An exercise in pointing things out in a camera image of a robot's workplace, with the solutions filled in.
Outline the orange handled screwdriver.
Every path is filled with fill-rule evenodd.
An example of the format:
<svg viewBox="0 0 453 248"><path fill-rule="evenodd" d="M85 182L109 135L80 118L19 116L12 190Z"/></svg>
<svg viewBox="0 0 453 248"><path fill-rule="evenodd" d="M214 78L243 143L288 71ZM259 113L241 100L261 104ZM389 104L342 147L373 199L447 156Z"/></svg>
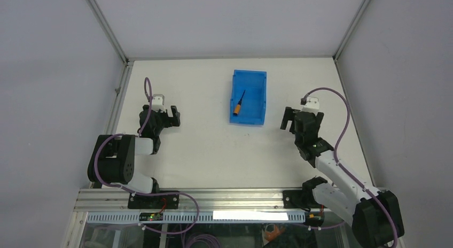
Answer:
<svg viewBox="0 0 453 248"><path fill-rule="evenodd" d="M233 113L232 113L233 116L237 116L237 115L239 114L240 109L241 109L241 105L242 105L242 102L243 102L243 97L244 97L244 95L245 95L245 92L246 92L246 91L244 90L244 91L243 91L243 94L241 95L240 100L239 100L238 103L236 104L236 106L235 106L235 108L234 108L234 110L233 110Z"/></svg>

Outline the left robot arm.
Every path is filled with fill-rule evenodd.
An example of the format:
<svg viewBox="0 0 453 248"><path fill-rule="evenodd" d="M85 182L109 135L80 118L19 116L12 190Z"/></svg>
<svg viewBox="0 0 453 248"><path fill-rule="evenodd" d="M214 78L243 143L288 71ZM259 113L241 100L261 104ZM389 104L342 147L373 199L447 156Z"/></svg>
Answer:
<svg viewBox="0 0 453 248"><path fill-rule="evenodd" d="M170 109L172 115L163 106L155 109L144 105L139 114L137 135L98 136L87 169L89 180L141 193L140 202L143 205L157 207L161 201L158 182L135 168L135 157L157 154L163 129L181 125L177 107L172 105Z"/></svg>

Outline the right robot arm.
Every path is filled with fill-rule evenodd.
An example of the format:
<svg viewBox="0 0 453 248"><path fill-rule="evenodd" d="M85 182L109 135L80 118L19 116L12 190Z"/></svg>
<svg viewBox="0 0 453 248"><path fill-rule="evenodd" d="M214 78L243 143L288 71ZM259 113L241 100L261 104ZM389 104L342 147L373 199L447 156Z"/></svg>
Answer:
<svg viewBox="0 0 453 248"><path fill-rule="evenodd" d="M348 224L361 247L381 247L405 234L398 198L360 180L335 157L334 147L319 135L323 113L286 107L280 125L295 136L301 158L325 177L303 182L301 189L284 192L284 206L309 212L327 207Z"/></svg>

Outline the blue plastic bin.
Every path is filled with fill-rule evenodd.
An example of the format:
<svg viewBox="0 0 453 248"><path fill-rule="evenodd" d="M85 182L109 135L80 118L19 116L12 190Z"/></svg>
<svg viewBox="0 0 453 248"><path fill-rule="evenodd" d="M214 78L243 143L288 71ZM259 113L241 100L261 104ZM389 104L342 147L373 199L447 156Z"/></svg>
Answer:
<svg viewBox="0 0 453 248"><path fill-rule="evenodd" d="M240 112L233 116L233 110L245 95ZM236 69L232 76L232 92L230 98L229 122L235 125L262 126L265 121L267 108L267 73Z"/></svg>

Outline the orange object below table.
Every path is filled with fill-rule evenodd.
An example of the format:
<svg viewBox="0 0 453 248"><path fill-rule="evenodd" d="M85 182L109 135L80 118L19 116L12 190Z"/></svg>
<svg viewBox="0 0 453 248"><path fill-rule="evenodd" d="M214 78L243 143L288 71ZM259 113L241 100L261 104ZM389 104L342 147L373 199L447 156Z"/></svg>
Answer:
<svg viewBox="0 0 453 248"><path fill-rule="evenodd" d="M263 238L271 242L285 232L285 227L280 224L266 224L263 228Z"/></svg>

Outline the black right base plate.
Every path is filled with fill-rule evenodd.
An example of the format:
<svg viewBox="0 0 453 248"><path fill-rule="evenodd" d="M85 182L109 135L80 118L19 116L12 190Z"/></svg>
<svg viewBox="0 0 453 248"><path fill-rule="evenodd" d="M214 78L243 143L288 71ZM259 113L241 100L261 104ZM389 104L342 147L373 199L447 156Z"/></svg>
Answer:
<svg viewBox="0 0 453 248"><path fill-rule="evenodd" d="M312 195L302 189L283 190L283 205L284 208L298 208L305 211L310 211L315 206Z"/></svg>

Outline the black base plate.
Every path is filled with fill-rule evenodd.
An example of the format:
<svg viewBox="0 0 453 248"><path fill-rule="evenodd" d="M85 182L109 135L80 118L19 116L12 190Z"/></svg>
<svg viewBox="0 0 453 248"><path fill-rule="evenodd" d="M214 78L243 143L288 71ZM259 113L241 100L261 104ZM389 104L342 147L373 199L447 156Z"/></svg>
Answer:
<svg viewBox="0 0 453 248"><path fill-rule="evenodd" d="M162 191L162 196L129 196L127 208L130 210L160 210L162 208L174 210L179 207L177 191Z"/></svg>
<svg viewBox="0 0 453 248"><path fill-rule="evenodd" d="M298 208L305 211L310 211L315 206L312 195L302 189L283 190L283 205L284 208Z"/></svg>

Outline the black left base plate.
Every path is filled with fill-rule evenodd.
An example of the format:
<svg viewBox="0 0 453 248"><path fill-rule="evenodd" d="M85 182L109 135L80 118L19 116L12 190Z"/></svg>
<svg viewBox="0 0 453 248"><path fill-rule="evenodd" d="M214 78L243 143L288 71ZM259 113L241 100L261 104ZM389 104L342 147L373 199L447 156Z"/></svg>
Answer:
<svg viewBox="0 0 453 248"><path fill-rule="evenodd" d="M179 207L177 191L162 191L162 196L129 196L127 208L130 210L160 210L162 208L174 210Z"/></svg>

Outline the aluminium frame rail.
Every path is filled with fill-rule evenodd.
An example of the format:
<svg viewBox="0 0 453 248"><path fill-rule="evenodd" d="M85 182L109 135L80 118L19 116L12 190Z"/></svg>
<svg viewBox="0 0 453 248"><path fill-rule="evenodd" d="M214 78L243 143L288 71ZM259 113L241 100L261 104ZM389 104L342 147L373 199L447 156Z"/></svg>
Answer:
<svg viewBox="0 0 453 248"><path fill-rule="evenodd" d="M199 208L202 212L229 211L283 211L283 190L301 188L239 188L239 189L180 189L178 209L166 212L194 212ZM130 193L118 188L81 189L77 196L74 211L76 212L122 212L142 211L157 212L159 210L130 210L127 208Z"/></svg>

